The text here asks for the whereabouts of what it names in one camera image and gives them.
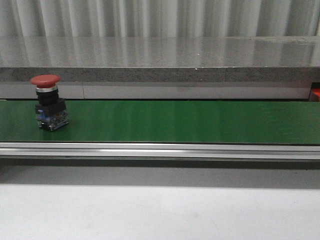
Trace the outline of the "grey stone counter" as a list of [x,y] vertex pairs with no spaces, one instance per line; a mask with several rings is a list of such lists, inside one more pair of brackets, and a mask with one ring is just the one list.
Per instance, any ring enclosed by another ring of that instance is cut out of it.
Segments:
[[30,79],[60,76],[66,99],[308,99],[320,39],[17,37],[0,39],[0,96],[34,99]]

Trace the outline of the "green conveyor belt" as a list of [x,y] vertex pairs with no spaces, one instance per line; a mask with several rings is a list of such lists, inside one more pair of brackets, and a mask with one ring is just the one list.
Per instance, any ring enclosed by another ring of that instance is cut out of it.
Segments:
[[68,125],[40,129],[35,101],[0,103],[3,142],[320,143],[308,101],[68,100]]

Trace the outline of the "aluminium conveyor side rail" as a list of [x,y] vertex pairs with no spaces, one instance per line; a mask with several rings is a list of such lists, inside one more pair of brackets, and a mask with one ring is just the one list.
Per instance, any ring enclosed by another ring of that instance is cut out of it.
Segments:
[[318,145],[2,142],[4,158],[161,158],[318,161]]

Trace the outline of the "grey pleated curtain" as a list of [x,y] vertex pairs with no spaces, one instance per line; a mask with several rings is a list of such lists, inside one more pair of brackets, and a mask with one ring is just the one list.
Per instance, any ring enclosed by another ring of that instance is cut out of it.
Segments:
[[317,0],[3,0],[2,36],[317,36]]

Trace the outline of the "red object at right edge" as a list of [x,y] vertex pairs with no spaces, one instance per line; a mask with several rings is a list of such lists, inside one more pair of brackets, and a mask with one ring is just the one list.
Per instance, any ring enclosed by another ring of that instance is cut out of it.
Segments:
[[310,102],[319,102],[320,101],[320,88],[312,88],[310,90],[309,101]]

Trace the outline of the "red mushroom push button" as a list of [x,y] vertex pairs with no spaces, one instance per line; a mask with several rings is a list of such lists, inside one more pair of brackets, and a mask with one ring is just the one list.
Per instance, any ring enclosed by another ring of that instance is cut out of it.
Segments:
[[30,80],[36,86],[38,103],[35,105],[38,127],[55,131],[69,123],[65,100],[59,97],[56,85],[60,77],[54,74],[37,75]]

